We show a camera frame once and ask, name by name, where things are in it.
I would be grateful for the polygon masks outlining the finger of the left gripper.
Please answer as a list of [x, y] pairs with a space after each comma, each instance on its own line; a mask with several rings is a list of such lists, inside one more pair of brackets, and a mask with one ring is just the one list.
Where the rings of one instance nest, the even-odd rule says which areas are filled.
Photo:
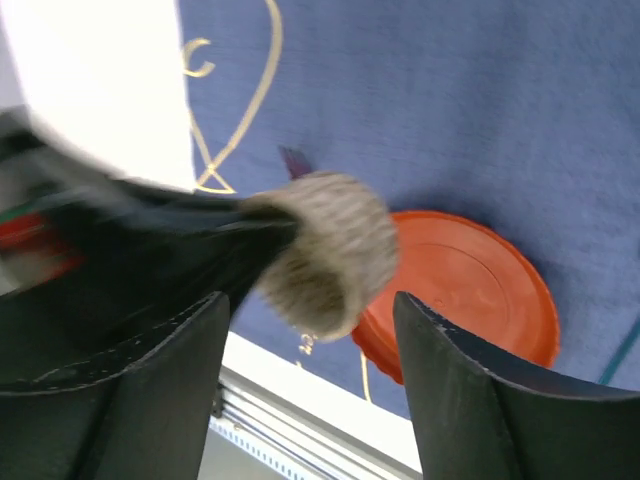
[[215, 295], [236, 310], [296, 233], [291, 216], [237, 200], [118, 185], [133, 204], [114, 253], [118, 320], [167, 320]]

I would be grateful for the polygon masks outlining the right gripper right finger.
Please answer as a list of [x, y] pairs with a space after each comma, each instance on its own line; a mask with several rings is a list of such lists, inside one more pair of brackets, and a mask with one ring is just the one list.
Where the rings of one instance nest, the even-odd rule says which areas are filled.
[[393, 315], [424, 478], [638, 478], [638, 393], [534, 365], [406, 292]]

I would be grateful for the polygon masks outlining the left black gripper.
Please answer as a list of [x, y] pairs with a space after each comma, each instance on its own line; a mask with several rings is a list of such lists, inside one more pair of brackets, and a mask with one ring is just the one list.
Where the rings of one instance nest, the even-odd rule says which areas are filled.
[[212, 291], [232, 307], [240, 220], [231, 201], [118, 179], [1, 115], [5, 350], [88, 350], [156, 324]]

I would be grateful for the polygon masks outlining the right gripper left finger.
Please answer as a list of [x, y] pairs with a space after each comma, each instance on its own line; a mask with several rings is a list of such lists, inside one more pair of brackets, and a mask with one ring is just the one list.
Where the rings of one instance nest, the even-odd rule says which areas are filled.
[[2, 478], [197, 478], [229, 325], [216, 292], [84, 361], [3, 385]]

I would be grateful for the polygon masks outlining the small speckled ceramic cup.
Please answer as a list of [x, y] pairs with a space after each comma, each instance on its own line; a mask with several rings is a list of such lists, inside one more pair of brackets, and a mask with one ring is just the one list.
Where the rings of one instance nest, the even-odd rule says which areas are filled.
[[267, 303], [303, 334], [325, 342], [349, 335], [398, 264], [385, 202], [350, 175], [314, 172], [240, 205], [288, 214], [299, 226], [258, 281]]

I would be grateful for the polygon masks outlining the red plate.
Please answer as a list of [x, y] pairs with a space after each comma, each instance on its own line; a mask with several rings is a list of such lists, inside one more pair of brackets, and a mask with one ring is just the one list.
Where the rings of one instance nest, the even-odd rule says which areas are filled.
[[452, 323], [531, 363], [550, 368], [560, 350], [553, 296], [534, 266], [487, 227], [437, 211], [393, 214], [397, 271], [352, 333], [363, 356], [396, 383], [402, 371], [393, 303], [417, 297]]

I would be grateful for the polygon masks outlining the blue metal spoon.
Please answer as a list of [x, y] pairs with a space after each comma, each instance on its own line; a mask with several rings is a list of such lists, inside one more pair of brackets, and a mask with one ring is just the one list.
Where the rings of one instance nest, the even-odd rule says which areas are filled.
[[640, 335], [640, 318], [637, 317], [632, 327], [615, 350], [614, 354], [610, 358], [602, 374], [599, 377], [598, 383], [600, 385], [609, 385], [612, 379], [615, 377], [620, 366], [624, 363], [626, 357], [629, 355], [634, 345], [638, 341]]

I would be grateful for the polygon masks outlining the blue cloth placemat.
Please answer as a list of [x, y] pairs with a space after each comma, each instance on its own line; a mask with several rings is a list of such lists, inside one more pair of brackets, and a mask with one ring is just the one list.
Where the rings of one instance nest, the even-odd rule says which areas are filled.
[[556, 369], [639, 386], [615, 353], [639, 319], [635, 1], [183, 1], [194, 169], [247, 196], [288, 179], [279, 148], [346, 172], [395, 210], [433, 209], [515, 245], [553, 293]]

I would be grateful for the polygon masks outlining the iridescent metal fork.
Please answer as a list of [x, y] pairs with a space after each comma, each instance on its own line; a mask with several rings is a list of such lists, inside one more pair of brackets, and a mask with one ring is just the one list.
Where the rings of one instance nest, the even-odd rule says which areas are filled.
[[284, 146], [279, 146], [278, 149], [291, 180], [299, 179], [313, 171], [313, 168], [301, 151]]

